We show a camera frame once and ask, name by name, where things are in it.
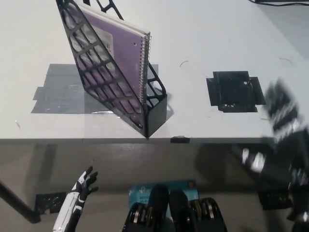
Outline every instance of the tabletop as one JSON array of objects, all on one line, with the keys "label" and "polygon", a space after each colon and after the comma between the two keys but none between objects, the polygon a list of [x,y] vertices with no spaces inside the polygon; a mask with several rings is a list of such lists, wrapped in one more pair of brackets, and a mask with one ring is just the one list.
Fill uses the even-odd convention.
[{"label": "tabletop", "polygon": [[[63,90],[53,92],[53,103],[46,94],[40,97],[54,78],[68,81],[75,72],[56,1],[5,1],[0,8],[0,143],[169,143],[175,136],[191,143],[258,143],[272,137],[261,106],[255,113],[223,113],[211,106],[206,79],[222,71],[248,71],[263,92],[283,79],[300,113],[309,118],[309,7],[247,0],[114,2],[126,21],[151,31],[150,62],[157,64],[168,93],[166,123],[146,140],[83,94],[78,83],[71,84],[72,92],[81,93],[82,108],[70,108],[75,93],[65,101]],[[67,75],[59,74],[61,68]],[[53,110],[63,104],[70,110]]]}]

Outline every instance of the floor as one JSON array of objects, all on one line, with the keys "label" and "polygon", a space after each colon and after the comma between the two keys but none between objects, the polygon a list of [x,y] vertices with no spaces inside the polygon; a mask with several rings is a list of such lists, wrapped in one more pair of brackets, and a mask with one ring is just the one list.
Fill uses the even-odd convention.
[{"label": "floor", "polygon": [[[259,188],[224,145],[2,145],[0,180],[34,206],[35,194],[68,191],[90,165],[99,191],[87,199],[76,232],[118,232],[134,184],[194,178],[201,197],[213,197],[229,232],[289,232],[289,210],[263,212]],[[1,231],[52,231],[57,214],[30,224],[0,200]]]}]

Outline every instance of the blue cardboard box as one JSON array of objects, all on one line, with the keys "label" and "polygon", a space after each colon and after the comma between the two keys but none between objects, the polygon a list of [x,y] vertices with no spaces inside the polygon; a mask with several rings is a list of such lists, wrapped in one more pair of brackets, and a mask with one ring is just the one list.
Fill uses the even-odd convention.
[{"label": "blue cardboard box", "polygon": [[[189,201],[199,198],[197,191],[197,183],[195,180],[175,180],[166,182],[144,183],[135,185],[129,190],[129,209],[135,202],[147,204],[150,191],[156,184],[166,185],[169,191],[174,189],[182,189],[183,192],[187,195]],[[166,212],[166,217],[171,217],[169,207]]]}]

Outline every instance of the metal rod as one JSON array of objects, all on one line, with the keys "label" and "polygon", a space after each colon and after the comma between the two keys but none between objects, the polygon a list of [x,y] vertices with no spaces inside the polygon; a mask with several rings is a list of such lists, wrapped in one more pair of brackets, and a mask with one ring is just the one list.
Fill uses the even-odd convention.
[{"label": "metal rod", "polygon": [[41,221],[39,213],[31,210],[21,199],[19,199],[7,186],[0,181],[0,198],[4,199],[13,209],[30,223]]}]

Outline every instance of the cable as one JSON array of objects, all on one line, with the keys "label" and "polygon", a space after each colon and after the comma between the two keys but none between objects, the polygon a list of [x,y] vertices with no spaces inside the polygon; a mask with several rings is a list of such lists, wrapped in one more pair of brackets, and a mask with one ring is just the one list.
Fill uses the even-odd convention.
[{"label": "cable", "polygon": [[309,6],[308,3],[302,3],[302,2],[291,2],[291,3],[285,3],[285,4],[271,4],[271,3],[265,3],[265,2],[256,2],[254,0],[248,0],[252,3],[264,5],[264,6]]}]

